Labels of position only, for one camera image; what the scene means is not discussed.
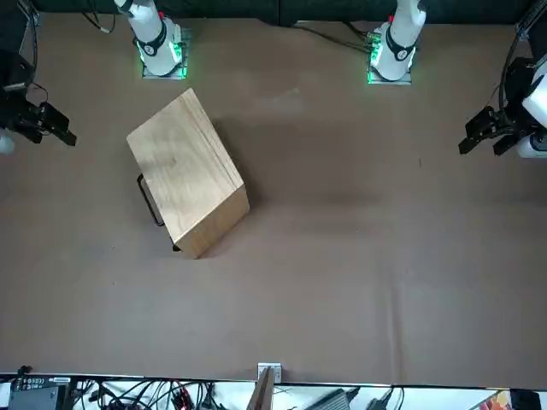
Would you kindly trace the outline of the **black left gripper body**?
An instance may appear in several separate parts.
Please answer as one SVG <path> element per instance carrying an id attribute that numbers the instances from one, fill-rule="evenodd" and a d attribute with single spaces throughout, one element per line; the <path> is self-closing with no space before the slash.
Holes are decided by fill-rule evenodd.
<path id="1" fill-rule="evenodd" d="M 522 101 L 532 84 L 534 70 L 535 63 L 529 57 L 516 57 L 509 64 L 500 86 L 503 95 L 499 110 L 495 113 L 494 138 L 518 131 L 521 123 L 528 122 L 529 114 L 524 113 Z"/>

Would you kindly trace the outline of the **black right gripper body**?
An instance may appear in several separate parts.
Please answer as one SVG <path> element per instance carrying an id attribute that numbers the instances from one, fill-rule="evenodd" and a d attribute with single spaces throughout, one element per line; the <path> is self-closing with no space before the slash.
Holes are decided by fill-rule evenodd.
<path id="1" fill-rule="evenodd" d="M 21 135 L 22 127 L 50 134 L 41 124 L 40 107 L 26 99 L 34 68 L 20 54 L 1 50 L 1 129 Z"/>

